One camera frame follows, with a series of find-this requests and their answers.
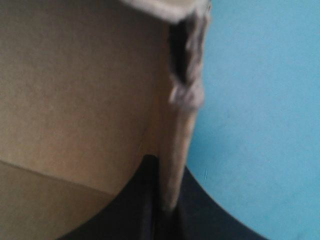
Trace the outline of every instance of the cardboard panel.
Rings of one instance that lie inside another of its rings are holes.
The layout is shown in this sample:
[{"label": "cardboard panel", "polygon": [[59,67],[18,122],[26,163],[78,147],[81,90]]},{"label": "cardboard panel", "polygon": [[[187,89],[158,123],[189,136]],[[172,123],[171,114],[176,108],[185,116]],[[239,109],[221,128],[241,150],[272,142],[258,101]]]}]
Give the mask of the cardboard panel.
[{"label": "cardboard panel", "polygon": [[0,159],[116,194],[141,160],[162,23],[115,0],[0,9]]},{"label": "cardboard panel", "polygon": [[53,240],[113,196],[0,162],[0,239]]}]

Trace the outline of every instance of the blue wall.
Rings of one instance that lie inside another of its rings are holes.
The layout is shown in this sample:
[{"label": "blue wall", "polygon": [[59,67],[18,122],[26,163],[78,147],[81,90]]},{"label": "blue wall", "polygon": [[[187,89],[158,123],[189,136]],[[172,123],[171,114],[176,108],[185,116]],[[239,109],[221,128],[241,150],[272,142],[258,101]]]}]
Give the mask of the blue wall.
[{"label": "blue wall", "polygon": [[187,165],[272,240],[320,239],[320,0],[213,0]]}]

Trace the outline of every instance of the black object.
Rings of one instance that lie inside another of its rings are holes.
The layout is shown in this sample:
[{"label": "black object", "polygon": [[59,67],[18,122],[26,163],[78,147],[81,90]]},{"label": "black object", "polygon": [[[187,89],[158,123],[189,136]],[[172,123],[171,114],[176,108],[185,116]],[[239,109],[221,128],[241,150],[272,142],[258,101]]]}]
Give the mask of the black object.
[{"label": "black object", "polygon": [[144,156],[120,194],[60,240],[263,240],[218,206],[186,168],[176,210],[158,204],[158,159]]}]

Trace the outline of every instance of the brown cardboard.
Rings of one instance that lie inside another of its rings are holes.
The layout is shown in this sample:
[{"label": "brown cardboard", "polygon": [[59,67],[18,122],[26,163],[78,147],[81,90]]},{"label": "brown cardboard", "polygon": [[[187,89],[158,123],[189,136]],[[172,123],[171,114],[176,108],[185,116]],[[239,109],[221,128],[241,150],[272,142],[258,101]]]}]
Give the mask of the brown cardboard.
[{"label": "brown cardboard", "polygon": [[115,0],[0,9],[0,159],[116,194],[140,160],[162,23]]},{"label": "brown cardboard", "polygon": [[113,196],[0,162],[0,239],[54,240]]},{"label": "brown cardboard", "polygon": [[162,204],[175,207],[202,101],[193,83],[204,32],[189,34],[196,68],[180,85],[169,24],[202,18],[207,0],[122,1],[153,17],[117,0],[0,0],[0,239],[78,226],[144,154],[160,158]]}]

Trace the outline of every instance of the torn cardboard edge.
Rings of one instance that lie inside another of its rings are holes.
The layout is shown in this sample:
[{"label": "torn cardboard edge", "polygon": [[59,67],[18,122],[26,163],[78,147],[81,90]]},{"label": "torn cardboard edge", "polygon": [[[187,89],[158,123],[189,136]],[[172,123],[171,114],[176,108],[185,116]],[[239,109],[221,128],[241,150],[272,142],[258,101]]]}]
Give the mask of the torn cardboard edge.
[{"label": "torn cardboard edge", "polygon": [[177,24],[197,9],[208,5],[208,0],[121,0],[123,3],[159,18]]},{"label": "torn cardboard edge", "polygon": [[[163,1],[122,1],[142,10],[152,4],[153,8],[146,12],[151,11],[156,17],[162,14],[157,4],[164,4]],[[204,100],[201,71],[204,37],[210,19],[210,2],[205,3],[194,1],[190,11],[181,7],[183,16],[175,15],[178,21],[168,19],[165,14],[160,16],[169,22],[165,33],[168,41],[164,46],[168,54],[162,60],[166,74],[158,80],[151,123],[141,145],[154,144],[149,149],[142,146],[140,154],[159,157],[161,209],[168,214],[177,205],[197,111]]]}]

